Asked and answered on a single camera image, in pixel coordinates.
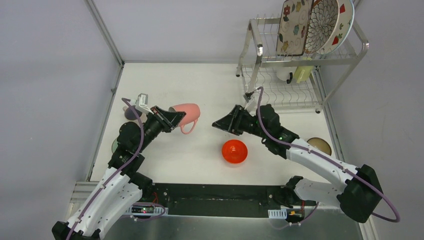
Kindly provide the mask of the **beige cup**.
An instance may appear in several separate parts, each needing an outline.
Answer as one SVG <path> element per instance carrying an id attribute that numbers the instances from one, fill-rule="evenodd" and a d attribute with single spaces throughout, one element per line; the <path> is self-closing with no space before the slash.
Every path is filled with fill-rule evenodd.
<path id="1" fill-rule="evenodd" d="M 137 118 L 140 118 L 143 114 L 141 111 L 137 109 L 135 109 L 136 114 L 134 114 L 134 112 L 128 106 L 124 106 L 123 111 L 124 111 L 124 117 L 129 121 L 136 121 Z"/>

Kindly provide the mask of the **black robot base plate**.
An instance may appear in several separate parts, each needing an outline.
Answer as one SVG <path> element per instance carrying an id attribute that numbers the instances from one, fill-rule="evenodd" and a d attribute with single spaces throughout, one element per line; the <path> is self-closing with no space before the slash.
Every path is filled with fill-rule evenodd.
<path id="1" fill-rule="evenodd" d="M 279 185 L 182 183 L 154 183 L 140 202 L 160 204 L 169 215 L 231 218 L 268 218 L 269 211 L 316 204 L 285 194 Z"/>

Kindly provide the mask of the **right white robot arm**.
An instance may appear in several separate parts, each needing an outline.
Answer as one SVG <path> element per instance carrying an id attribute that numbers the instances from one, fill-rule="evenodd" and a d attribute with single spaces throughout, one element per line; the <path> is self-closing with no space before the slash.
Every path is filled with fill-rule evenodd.
<path id="1" fill-rule="evenodd" d="M 258 115 L 251 115 L 241 105 L 212 123 L 212 127 L 240 136 L 243 133 L 261 138 L 274 155 L 298 163 L 327 180 L 317 182 L 293 176 L 282 194 L 285 205 L 316 201 L 339 207 L 349 218 L 365 223 L 382 199 L 382 187 L 376 171 L 364 164 L 357 167 L 339 161 L 310 145 L 296 133 L 281 126 L 280 117 L 270 105 L 262 105 Z"/>

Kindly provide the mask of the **watermelon pattern round plate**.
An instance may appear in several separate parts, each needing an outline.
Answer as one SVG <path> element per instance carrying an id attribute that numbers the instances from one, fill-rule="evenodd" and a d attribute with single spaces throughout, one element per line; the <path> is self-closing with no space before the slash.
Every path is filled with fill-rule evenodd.
<path id="1" fill-rule="evenodd" d="M 330 54 L 342 45 L 352 28 L 354 16 L 355 7 L 352 0 L 337 1 L 337 20 L 334 29 L 325 44 L 317 51 L 318 54 Z"/>

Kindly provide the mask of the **brown petal pattern plate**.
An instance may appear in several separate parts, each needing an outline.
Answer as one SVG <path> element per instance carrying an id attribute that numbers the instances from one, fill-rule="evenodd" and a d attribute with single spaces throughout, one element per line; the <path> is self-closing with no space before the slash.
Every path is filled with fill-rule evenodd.
<path id="1" fill-rule="evenodd" d="M 318 53 L 323 48 L 335 28 L 338 15 L 336 0 L 314 1 L 305 41 L 307 54 Z"/>

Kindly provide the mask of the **pink mug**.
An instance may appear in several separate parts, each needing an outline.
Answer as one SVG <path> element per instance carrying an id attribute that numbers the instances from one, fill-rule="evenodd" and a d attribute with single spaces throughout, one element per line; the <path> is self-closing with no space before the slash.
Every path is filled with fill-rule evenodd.
<path id="1" fill-rule="evenodd" d="M 185 116 L 178 125 L 180 127 L 181 132 L 185 135 L 190 134 L 194 130 L 199 120 L 199 117 L 201 116 L 200 107 L 195 103 L 177 104 L 174 106 L 170 106 L 168 110 L 170 112 L 185 112 Z M 185 126 L 189 124 L 192 124 L 191 129 L 189 131 L 185 131 Z"/>

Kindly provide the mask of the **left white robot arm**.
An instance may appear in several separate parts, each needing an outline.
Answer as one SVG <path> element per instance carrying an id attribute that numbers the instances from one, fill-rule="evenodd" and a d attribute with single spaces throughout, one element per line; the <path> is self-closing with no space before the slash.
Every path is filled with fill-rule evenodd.
<path id="1" fill-rule="evenodd" d="M 139 173 L 142 151 L 160 134 L 170 133 L 185 118 L 184 111 L 153 106 L 145 122 L 121 125 L 117 148 L 108 167 L 83 205 L 65 222 L 52 227 L 56 240 L 102 240 L 115 222 L 137 201 L 152 198 L 152 179 Z"/>

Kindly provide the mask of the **square floral plate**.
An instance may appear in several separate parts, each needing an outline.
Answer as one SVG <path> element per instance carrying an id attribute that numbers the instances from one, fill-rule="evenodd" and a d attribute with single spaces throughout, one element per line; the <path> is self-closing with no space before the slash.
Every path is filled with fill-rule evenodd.
<path id="1" fill-rule="evenodd" d="M 284 1 L 277 34 L 277 56 L 304 54 L 313 4 L 313 0 Z"/>

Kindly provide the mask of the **brown dish under right arm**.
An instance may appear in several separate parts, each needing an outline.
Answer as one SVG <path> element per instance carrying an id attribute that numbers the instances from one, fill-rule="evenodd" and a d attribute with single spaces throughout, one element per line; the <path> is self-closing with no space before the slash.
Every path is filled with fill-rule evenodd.
<path id="1" fill-rule="evenodd" d="M 309 145 L 313 146 L 314 148 L 320 150 L 321 152 L 331 156 L 332 155 L 332 148 L 330 144 L 325 141 L 324 139 L 320 137 L 312 137 L 306 141 Z"/>

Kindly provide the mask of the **white mug black handle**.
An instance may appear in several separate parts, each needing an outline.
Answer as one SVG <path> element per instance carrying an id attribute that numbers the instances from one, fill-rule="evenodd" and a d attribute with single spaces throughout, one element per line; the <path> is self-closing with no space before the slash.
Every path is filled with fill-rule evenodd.
<path id="1" fill-rule="evenodd" d="M 291 84 L 295 71 L 296 67 L 280 67 L 276 70 L 276 76 L 286 84 Z"/>

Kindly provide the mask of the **pale yellow mug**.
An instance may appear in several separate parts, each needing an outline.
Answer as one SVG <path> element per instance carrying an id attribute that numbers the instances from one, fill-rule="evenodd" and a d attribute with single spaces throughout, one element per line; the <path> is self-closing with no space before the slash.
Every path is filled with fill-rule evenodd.
<path id="1" fill-rule="evenodd" d="M 307 81 L 314 68 L 315 68 L 314 65 L 308 65 L 306 63 L 300 64 L 299 66 L 296 67 L 294 71 L 293 80 L 297 84 Z"/>

